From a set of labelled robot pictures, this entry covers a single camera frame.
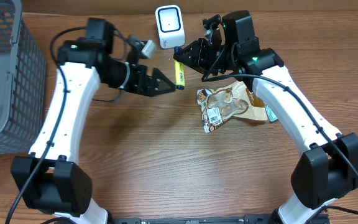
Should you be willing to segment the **teal white tissue pack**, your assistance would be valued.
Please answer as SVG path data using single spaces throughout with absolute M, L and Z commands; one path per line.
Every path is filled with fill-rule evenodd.
M 275 122 L 278 119 L 277 116 L 275 115 L 275 113 L 272 111 L 272 109 L 268 105 L 265 105 L 265 110 L 266 110 L 268 120 L 271 123 Z

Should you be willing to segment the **grey plastic mesh basket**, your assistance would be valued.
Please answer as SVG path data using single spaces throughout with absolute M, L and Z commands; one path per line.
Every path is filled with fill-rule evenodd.
M 22 18 L 0 0 L 0 154 L 27 152 L 44 122 L 47 61 Z

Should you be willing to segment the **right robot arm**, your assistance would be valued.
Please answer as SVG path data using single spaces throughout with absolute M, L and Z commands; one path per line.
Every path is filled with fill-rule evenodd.
M 204 37 L 177 48 L 174 59 L 202 81 L 233 77 L 260 98 L 293 139 L 300 159 L 291 175 L 293 195 L 268 215 L 246 223 L 327 223 L 322 212 L 358 188 L 358 137 L 344 135 L 302 94 L 273 49 L 261 49 L 248 11 L 203 20 Z

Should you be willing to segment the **yellow glue stick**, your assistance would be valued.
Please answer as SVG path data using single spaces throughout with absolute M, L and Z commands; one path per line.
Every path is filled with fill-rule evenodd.
M 175 82 L 176 82 L 176 88 L 178 90 L 184 90 L 185 89 L 185 66 L 177 61 L 174 60 L 175 65 Z

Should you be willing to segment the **brown white snack pouch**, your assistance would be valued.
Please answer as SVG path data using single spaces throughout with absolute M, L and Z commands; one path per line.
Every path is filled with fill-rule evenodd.
M 213 90 L 204 88 L 197 91 L 197 103 L 201 106 L 204 132 L 210 133 L 231 118 L 267 121 L 264 102 L 251 92 L 243 82 Z

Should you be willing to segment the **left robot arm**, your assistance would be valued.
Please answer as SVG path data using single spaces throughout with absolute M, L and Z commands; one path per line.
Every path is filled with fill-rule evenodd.
M 80 168 L 79 149 L 86 117 L 101 84 L 148 97 L 175 91 L 159 69 L 148 71 L 139 60 L 153 56 L 152 40 L 130 35 L 126 59 L 112 57 L 119 36 L 104 19 L 89 18 L 85 35 L 50 48 L 57 79 L 42 129 L 26 156 L 14 158 L 11 174 L 19 189 L 17 202 L 50 215 L 59 223 L 112 223 L 111 213 L 93 199 L 93 183 Z

